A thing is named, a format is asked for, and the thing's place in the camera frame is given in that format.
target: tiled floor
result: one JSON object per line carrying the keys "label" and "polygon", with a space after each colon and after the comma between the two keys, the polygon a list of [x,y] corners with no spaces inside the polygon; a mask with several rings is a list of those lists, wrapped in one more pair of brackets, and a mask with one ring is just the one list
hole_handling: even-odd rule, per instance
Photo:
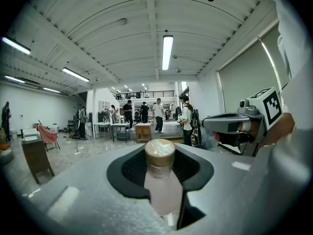
{"label": "tiled floor", "polygon": [[[165,122],[164,133],[162,134],[156,134],[154,132],[154,126],[151,126],[152,139],[160,139],[168,136],[182,136],[182,129],[175,123],[176,122]],[[125,141],[117,141],[116,139],[115,142],[113,142],[109,134],[107,134],[106,141],[103,136],[98,137],[96,140],[89,138],[87,141],[77,142],[78,149],[81,152],[81,154],[78,155],[74,155],[76,152],[76,140],[69,139],[69,134],[59,133],[58,143],[61,149],[48,145],[49,151],[47,152],[49,162],[55,175],[62,173],[62,171],[83,159],[106,152],[114,152],[122,147],[134,145],[136,141],[135,132],[131,132],[131,140],[127,143]],[[12,162],[3,167],[4,172],[14,190],[18,191],[20,194],[30,194],[40,188],[41,185],[35,182],[30,173],[22,150],[21,137],[17,140],[12,140],[11,146],[15,157]],[[53,178],[48,170],[38,173],[37,177],[41,184],[45,184]]]}

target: ceiling beam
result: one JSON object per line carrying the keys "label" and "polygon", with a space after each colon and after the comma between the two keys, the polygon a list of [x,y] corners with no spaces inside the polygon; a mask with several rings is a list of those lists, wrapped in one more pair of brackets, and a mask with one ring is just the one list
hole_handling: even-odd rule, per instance
{"label": "ceiling beam", "polygon": [[[30,75],[30,74],[27,74],[27,73],[22,72],[22,71],[20,71],[20,70],[15,70],[15,69],[13,69],[12,67],[7,66],[7,65],[4,65],[4,64],[0,64],[0,71],[9,73],[9,74],[11,74],[11,75],[16,75],[16,76],[18,76],[18,77],[25,78],[25,79],[28,79],[28,80],[35,81],[35,82],[37,82],[37,83],[40,83],[40,85],[45,86],[45,87],[48,87],[48,88],[51,88],[51,89],[62,90],[62,88],[64,88],[63,85],[56,84],[56,83],[53,83],[53,82],[44,80],[44,79],[42,79],[42,78],[39,78],[39,77]],[[67,88],[66,91],[68,91],[68,92],[70,92],[70,93],[76,92],[76,90],[73,90],[73,89],[70,89],[70,88]]]}
{"label": "ceiling beam", "polygon": [[276,19],[275,2],[272,0],[262,0],[222,49],[210,60],[202,71],[199,72],[198,77],[204,76],[212,69],[217,71],[234,56],[235,53],[241,50]]}
{"label": "ceiling beam", "polygon": [[111,81],[118,83],[117,77],[115,77],[107,69],[102,67],[101,64],[95,61],[91,56],[89,56],[74,42],[72,42],[68,37],[66,37],[61,31],[59,31],[55,26],[53,26],[43,15],[41,15],[30,4],[26,3],[24,5],[21,15],[30,20],[40,30],[46,32],[53,40],[61,44],[77,58],[81,59],[86,65],[90,66],[91,68],[94,68],[101,74],[104,74]]}
{"label": "ceiling beam", "polygon": [[[9,55],[11,56],[11,58],[13,58],[12,54],[7,52],[6,50],[3,50],[3,53],[6,54],[6,55]],[[31,57],[29,56],[26,56],[24,54],[22,54],[21,52],[19,51],[15,51],[14,53],[14,58],[16,59],[19,59],[20,61],[24,62],[24,63],[27,63],[29,65],[32,65],[42,71],[46,71],[50,74],[53,74],[53,75],[56,75],[64,80],[67,80],[67,81],[71,81],[71,82],[75,82],[77,83],[78,85],[80,86],[83,86],[85,88],[88,88],[88,89],[91,89],[91,85],[89,83],[86,83],[84,81],[81,81],[73,76],[70,76],[68,74],[65,74],[64,72],[61,72],[59,70],[55,70],[54,68],[52,67],[49,67],[47,65],[44,65],[43,63],[35,60],[35,59],[32,59]]]}
{"label": "ceiling beam", "polygon": [[159,79],[158,75],[158,58],[157,58],[157,24],[156,24],[156,7],[155,0],[147,0],[148,13],[149,13],[149,24],[151,32],[151,41],[152,41],[152,52],[155,62],[156,69],[156,79]]}
{"label": "ceiling beam", "polygon": [[21,89],[25,89],[25,90],[29,90],[29,91],[33,91],[33,92],[39,92],[39,93],[44,93],[44,94],[50,94],[50,95],[53,95],[53,96],[62,96],[62,97],[67,97],[67,98],[71,98],[71,99],[76,99],[77,97],[71,97],[71,96],[67,96],[67,95],[64,95],[64,94],[61,94],[61,93],[53,93],[53,92],[47,92],[45,90],[38,90],[38,89],[35,89],[35,88],[30,88],[28,86],[24,86],[24,85],[20,85],[18,83],[14,83],[14,82],[5,82],[5,81],[1,81],[0,80],[0,84],[6,84],[6,85],[10,85],[10,86],[14,86],[14,87],[18,87],[18,88],[21,88]]}
{"label": "ceiling beam", "polygon": [[92,89],[108,88],[111,86],[124,86],[124,84],[134,84],[134,83],[146,84],[146,83],[174,82],[174,81],[194,82],[194,81],[198,81],[198,77],[197,75],[160,75],[159,80],[156,80],[155,76],[133,77],[133,78],[127,78],[127,79],[120,79],[119,84],[114,84],[110,81],[105,82],[105,83],[95,83]]}

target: white table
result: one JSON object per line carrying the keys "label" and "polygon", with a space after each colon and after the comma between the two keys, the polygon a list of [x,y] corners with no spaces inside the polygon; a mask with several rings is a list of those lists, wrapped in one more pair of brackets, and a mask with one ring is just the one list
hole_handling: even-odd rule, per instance
{"label": "white table", "polygon": [[111,123],[110,122],[107,122],[107,123],[104,123],[104,122],[99,122],[99,123],[94,123],[93,124],[93,129],[94,129],[94,138],[97,139],[97,134],[96,134],[96,125],[98,126],[104,126],[104,140],[106,140],[106,126],[110,126],[110,132],[111,132]]}
{"label": "white table", "polygon": [[[115,123],[111,125],[113,142],[114,142],[114,128],[125,128],[125,140],[127,142],[127,131],[126,131],[127,127],[129,128],[129,123]],[[130,131],[128,130],[128,137],[129,139],[131,139],[131,135],[129,132]]]}
{"label": "white table", "polygon": [[37,131],[36,128],[22,129],[22,131],[23,131],[23,137],[24,138],[26,136],[31,136],[31,135],[36,135],[36,134],[38,134],[40,136],[40,132]]}

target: person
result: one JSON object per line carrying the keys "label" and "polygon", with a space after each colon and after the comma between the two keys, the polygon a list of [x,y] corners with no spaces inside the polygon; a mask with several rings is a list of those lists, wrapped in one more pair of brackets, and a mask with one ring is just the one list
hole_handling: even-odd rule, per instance
{"label": "person", "polygon": [[[276,2],[276,11],[279,19],[278,31],[281,34],[278,38],[278,49],[287,68],[288,76],[292,79],[302,68],[313,66],[313,45],[301,24],[301,19],[295,14],[289,2],[287,0],[273,1]],[[282,137],[292,133],[295,123],[287,105],[284,105],[283,112],[283,116],[279,121],[269,129],[264,141],[259,145],[260,148],[277,143]],[[252,121],[249,134],[256,137],[259,127],[259,122]],[[212,132],[212,134],[215,135],[216,141],[220,141],[220,137],[216,132]]]}
{"label": "person", "polygon": [[146,104],[146,102],[143,102],[140,109],[141,109],[141,114],[142,114],[142,122],[147,123],[148,122],[148,111],[150,108]]}
{"label": "person", "polygon": [[85,106],[82,106],[80,112],[79,112],[79,120],[80,120],[80,124],[79,124],[79,136],[80,136],[80,140],[88,140],[85,136],[85,120],[88,117],[86,116],[86,108]]}
{"label": "person", "polygon": [[134,131],[133,129],[133,108],[132,108],[132,101],[128,100],[127,104],[123,106],[123,111],[124,111],[124,117],[125,121],[129,121],[129,130]]}
{"label": "person", "polygon": [[11,141],[10,139],[10,123],[9,118],[11,117],[9,102],[5,103],[5,106],[2,108],[2,115],[1,115],[1,128],[4,129],[5,132],[5,139],[6,141]]}
{"label": "person", "polygon": [[153,105],[152,112],[156,117],[156,133],[164,133],[164,131],[162,131],[164,110],[163,105],[161,105],[161,98],[156,100],[156,104]]}
{"label": "person", "polygon": [[111,114],[112,114],[112,123],[115,124],[116,122],[116,109],[115,109],[115,106],[114,105],[111,105]]}
{"label": "person", "polygon": [[183,135],[184,135],[184,144],[191,146],[191,135],[193,132],[193,128],[190,125],[191,122],[191,113],[194,110],[191,104],[189,104],[189,97],[187,95],[181,96],[180,98],[181,103],[183,104],[182,109],[182,119],[181,124],[183,124]]}

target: table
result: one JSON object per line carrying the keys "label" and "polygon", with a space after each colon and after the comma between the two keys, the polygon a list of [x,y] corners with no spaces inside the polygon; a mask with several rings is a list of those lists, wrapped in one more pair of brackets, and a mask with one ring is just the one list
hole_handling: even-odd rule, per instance
{"label": "table", "polygon": [[36,128],[22,129],[22,139],[24,137],[32,136],[38,134],[40,136],[40,132],[37,131]]}
{"label": "table", "polygon": [[135,125],[136,129],[136,142],[150,141],[151,140],[151,123],[138,123]]}
{"label": "table", "polygon": [[[115,123],[111,125],[113,142],[114,142],[114,128],[125,128],[125,140],[127,142],[127,131],[126,131],[127,127],[129,128],[129,123]],[[131,135],[129,131],[128,131],[128,137],[129,139],[131,139]]]}
{"label": "table", "polygon": [[111,123],[110,122],[107,122],[107,123],[104,123],[104,122],[99,122],[99,123],[94,123],[93,124],[93,129],[94,129],[94,138],[97,139],[97,134],[96,134],[96,125],[98,126],[104,126],[104,140],[106,140],[106,126],[109,126],[110,127],[110,132],[111,132]]}

